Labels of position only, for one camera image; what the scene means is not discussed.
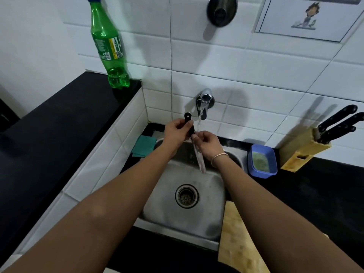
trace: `blue container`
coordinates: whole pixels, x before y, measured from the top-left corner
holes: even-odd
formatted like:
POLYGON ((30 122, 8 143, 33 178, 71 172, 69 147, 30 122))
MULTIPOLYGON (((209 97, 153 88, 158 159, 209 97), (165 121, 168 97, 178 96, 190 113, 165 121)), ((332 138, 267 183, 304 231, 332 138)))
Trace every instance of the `blue container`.
POLYGON ((274 150, 271 147, 263 146, 261 144, 254 144, 252 145, 250 152, 248 153, 248 169, 249 173, 252 176, 259 177, 259 178, 268 178, 272 175, 277 174, 277 162, 275 160, 275 154, 274 150), (268 159, 268 166, 269 166, 269 172, 258 170, 253 165, 253 155, 252 153, 259 152, 264 154, 268 159))

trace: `sink drain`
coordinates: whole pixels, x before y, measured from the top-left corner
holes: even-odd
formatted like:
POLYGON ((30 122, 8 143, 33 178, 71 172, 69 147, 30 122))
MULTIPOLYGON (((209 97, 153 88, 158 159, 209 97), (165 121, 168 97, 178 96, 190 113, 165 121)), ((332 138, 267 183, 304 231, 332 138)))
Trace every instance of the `sink drain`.
POLYGON ((179 186, 175 194, 176 202, 185 209, 194 207, 198 202, 198 192, 192 185, 179 186))

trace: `poster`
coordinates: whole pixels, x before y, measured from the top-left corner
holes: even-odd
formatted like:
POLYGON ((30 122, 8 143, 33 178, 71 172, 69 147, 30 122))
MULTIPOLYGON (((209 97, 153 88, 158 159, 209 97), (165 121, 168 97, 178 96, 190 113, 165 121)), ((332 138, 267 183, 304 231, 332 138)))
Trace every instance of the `poster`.
POLYGON ((263 33, 340 42, 364 11, 362 0, 266 0, 263 33))

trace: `plastic bottle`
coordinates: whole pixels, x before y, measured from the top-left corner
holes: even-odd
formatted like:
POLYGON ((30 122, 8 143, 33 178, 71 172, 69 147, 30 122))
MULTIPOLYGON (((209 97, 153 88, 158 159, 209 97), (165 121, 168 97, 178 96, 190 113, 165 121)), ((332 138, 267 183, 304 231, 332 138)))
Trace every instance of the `plastic bottle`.
POLYGON ((124 53, 118 30, 107 16, 100 0, 88 0, 91 5, 91 34, 107 79, 112 88, 129 87, 130 79, 125 69, 124 53))

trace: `knife block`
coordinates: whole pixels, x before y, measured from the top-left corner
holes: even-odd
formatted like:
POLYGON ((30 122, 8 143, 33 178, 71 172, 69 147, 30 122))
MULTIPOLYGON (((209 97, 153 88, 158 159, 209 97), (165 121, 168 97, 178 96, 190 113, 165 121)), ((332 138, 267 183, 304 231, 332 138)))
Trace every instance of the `knife block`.
POLYGON ((321 144, 314 139, 314 128, 308 128, 279 149, 281 169, 296 172, 312 157, 331 147, 329 144, 321 144))

